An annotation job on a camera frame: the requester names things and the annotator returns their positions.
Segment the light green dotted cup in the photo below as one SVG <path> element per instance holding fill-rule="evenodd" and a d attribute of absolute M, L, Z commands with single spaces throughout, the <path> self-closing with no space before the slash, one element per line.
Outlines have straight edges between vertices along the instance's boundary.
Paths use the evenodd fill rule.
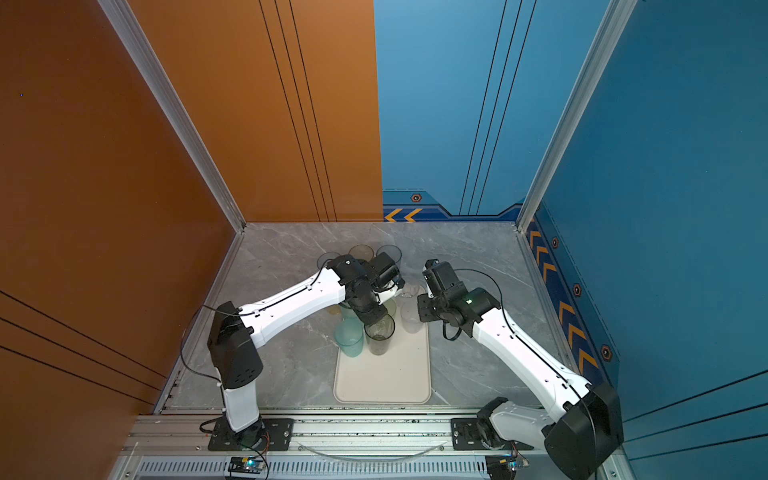
<path fill-rule="evenodd" d="M 385 306 L 388 314 L 391 317 L 395 318 L 396 317 L 396 312 L 397 312 L 397 304 L 396 304 L 395 300 L 394 299 L 387 300 L 384 303 L 384 306 Z"/>

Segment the clear stemmed glass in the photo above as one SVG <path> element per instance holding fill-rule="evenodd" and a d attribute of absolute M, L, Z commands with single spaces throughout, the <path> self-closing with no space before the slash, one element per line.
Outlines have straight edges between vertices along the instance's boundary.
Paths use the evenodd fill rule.
<path fill-rule="evenodd" d="M 401 290 L 400 296 L 403 298 L 415 298 L 422 293 L 422 287 L 413 283 L 406 283 Z"/>

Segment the teal textured tumbler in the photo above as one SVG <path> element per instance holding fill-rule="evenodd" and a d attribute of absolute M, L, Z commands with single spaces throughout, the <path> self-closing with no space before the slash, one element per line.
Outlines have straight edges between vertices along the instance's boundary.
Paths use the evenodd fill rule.
<path fill-rule="evenodd" d="M 356 319 L 345 318 L 334 330 L 334 339 L 342 354 L 355 358 L 362 353 L 364 327 Z"/>
<path fill-rule="evenodd" d="M 340 303 L 339 308 L 344 319 L 358 320 L 356 312 L 345 303 Z"/>

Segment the clear plastic cup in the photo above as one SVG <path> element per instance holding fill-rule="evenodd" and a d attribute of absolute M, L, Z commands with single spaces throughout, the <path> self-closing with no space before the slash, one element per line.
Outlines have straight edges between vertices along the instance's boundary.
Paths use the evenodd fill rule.
<path fill-rule="evenodd" d="M 403 304 L 400 307 L 400 316 L 403 329 L 407 333 L 416 334 L 423 328 L 418 311 L 418 300 L 416 298 L 408 298 L 403 301 Z"/>

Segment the dark smoky tumbler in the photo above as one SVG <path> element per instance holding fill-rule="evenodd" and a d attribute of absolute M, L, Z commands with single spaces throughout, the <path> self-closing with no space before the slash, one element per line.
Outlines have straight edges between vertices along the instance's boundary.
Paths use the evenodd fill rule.
<path fill-rule="evenodd" d="M 364 332 L 369 351 L 373 355 L 384 355 L 389 348 L 395 330 L 395 320 L 389 314 L 385 314 L 382 319 L 374 324 L 365 325 Z"/>

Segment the grey-blue frosted tumbler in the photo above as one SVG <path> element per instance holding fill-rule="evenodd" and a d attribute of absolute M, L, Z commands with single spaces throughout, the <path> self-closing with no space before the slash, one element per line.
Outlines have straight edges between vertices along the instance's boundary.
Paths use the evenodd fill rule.
<path fill-rule="evenodd" d="M 325 252 L 323 253 L 316 262 L 317 268 L 322 269 L 324 268 L 330 261 L 334 260 L 339 256 L 339 253 L 337 252 Z"/>

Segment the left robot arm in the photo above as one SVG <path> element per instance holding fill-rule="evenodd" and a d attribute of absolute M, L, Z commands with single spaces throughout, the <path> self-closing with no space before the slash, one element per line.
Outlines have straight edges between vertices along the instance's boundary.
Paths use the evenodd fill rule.
<path fill-rule="evenodd" d="M 318 272 L 271 297 L 236 306 L 225 302 L 214 313 L 207 348 L 218 374 L 229 428 L 240 433 L 260 423 L 256 379 L 264 369 L 259 349 L 282 331 L 336 304 L 351 308 L 364 325 L 382 320 L 384 303 L 405 286 L 395 260 L 386 253 L 370 261 L 345 254 Z"/>

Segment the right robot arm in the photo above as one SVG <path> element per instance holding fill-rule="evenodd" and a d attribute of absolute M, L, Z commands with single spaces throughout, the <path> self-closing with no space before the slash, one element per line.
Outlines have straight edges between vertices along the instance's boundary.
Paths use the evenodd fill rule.
<path fill-rule="evenodd" d="M 624 441 L 617 391 L 563 365 L 511 319 L 502 296 L 468 290 L 450 263 L 430 259 L 423 276 L 421 321 L 440 321 L 466 333 L 494 353 L 541 404 L 533 409 L 500 400 L 489 406 L 489 435 L 544 449 L 570 479 L 595 474 Z"/>

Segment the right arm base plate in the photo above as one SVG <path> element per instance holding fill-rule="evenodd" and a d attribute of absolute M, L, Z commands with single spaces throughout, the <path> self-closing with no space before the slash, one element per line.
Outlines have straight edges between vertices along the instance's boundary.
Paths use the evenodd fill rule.
<path fill-rule="evenodd" d="M 495 434 L 491 434 L 486 427 L 481 427 L 479 419 L 452 418 L 450 420 L 450 433 L 452 447 L 456 451 L 511 450 L 509 441 L 505 441 Z"/>

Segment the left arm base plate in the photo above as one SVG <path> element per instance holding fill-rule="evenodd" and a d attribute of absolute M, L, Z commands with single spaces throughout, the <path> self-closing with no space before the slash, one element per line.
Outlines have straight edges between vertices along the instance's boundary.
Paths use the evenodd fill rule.
<path fill-rule="evenodd" d="M 261 418 L 255 424 L 235 432 L 222 416 L 215 423 L 206 422 L 201 432 L 209 437 L 209 451 L 284 452 L 289 450 L 294 420 L 291 418 Z"/>

